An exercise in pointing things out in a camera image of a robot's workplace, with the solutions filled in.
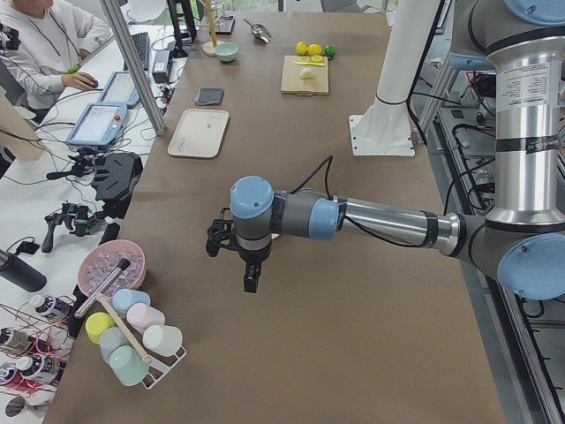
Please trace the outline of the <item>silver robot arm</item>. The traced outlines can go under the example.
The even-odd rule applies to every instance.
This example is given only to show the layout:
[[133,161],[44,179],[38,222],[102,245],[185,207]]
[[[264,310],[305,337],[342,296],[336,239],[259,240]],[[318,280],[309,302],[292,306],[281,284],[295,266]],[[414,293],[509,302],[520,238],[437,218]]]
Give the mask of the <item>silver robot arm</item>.
[[496,71],[493,208],[438,216],[241,178],[230,190],[230,238],[246,263],[247,292],[257,290],[274,234],[328,240],[352,229],[467,261],[526,299],[564,293],[564,215],[556,204],[564,4],[461,1],[456,11],[453,51],[482,55]]

